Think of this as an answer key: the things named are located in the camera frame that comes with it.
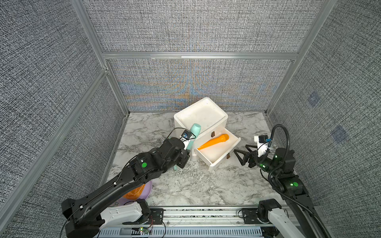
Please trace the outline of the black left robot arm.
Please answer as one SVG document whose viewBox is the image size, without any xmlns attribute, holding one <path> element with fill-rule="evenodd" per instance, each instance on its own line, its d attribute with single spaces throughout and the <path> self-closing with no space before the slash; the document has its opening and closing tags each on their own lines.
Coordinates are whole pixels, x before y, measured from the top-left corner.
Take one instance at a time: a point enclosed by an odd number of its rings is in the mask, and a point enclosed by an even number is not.
<svg viewBox="0 0 381 238">
<path fill-rule="evenodd" d="M 92 238 L 106 220 L 101 216 L 112 203 L 123 195 L 160 177 L 170 168 L 184 168 L 189 160 L 188 140 L 172 137 L 159 148 L 133 157 L 110 181 L 80 199 L 68 198 L 62 202 L 66 222 L 61 230 L 68 238 Z"/>
</svg>

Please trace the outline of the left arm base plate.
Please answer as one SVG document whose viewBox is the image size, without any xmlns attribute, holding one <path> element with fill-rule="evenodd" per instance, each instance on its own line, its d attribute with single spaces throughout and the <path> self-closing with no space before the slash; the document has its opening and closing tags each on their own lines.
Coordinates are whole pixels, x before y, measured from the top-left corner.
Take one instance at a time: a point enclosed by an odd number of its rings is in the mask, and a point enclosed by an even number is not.
<svg viewBox="0 0 381 238">
<path fill-rule="evenodd" d="M 161 225 L 164 217 L 164 209 L 154 208 L 143 210 L 142 216 L 134 222 L 123 222 L 123 225 Z"/>
</svg>

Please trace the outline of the orange microphone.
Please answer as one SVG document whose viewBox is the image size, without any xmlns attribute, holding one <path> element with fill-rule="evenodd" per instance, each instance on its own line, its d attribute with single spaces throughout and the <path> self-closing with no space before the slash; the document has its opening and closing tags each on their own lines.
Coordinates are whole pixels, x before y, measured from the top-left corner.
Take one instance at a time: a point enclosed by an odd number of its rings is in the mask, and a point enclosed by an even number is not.
<svg viewBox="0 0 381 238">
<path fill-rule="evenodd" d="M 222 134 L 219 137 L 216 137 L 216 138 L 213 138 L 213 139 L 209 140 L 208 142 L 206 142 L 205 144 L 201 145 L 197 149 L 198 150 L 203 150 L 203 149 L 206 149 L 208 147 L 214 146 L 216 144 L 226 142 L 228 140 L 229 140 L 229 135 L 228 134 Z"/>
</svg>

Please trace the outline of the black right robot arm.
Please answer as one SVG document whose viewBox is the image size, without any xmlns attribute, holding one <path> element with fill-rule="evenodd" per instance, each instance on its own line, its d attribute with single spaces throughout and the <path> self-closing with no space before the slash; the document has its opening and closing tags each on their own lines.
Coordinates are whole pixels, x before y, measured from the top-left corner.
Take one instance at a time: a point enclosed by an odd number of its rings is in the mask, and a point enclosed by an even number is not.
<svg viewBox="0 0 381 238">
<path fill-rule="evenodd" d="M 291 207 L 298 207 L 302 213 L 307 212 L 314 224 L 317 225 L 319 234 L 330 238 L 331 235 L 315 210 L 305 185 L 294 172 L 295 151 L 289 149 L 289 146 L 278 148 L 275 150 L 273 158 L 269 158 L 269 149 L 260 155 L 260 149 L 264 146 L 266 144 L 246 145 L 246 151 L 235 149 L 234 154 L 242 166 L 248 164 L 250 168 L 256 166 L 262 172 L 266 172 L 267 181 L 282 199 Z"/>
</svg>

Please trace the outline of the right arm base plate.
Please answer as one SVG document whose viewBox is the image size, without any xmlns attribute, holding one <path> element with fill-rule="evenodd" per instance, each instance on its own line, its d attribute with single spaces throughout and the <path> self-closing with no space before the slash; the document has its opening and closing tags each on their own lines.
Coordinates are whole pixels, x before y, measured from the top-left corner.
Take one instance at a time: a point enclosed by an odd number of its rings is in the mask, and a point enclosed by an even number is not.
<svg viewBox="0 0 381 238">
<path fill-rule="evenodd" d="M 244 220 L 246 225 L 260 224 L 257 211 L 257 208 L 244 208 L 240 210 L 239 216 Z"/>
</svg>

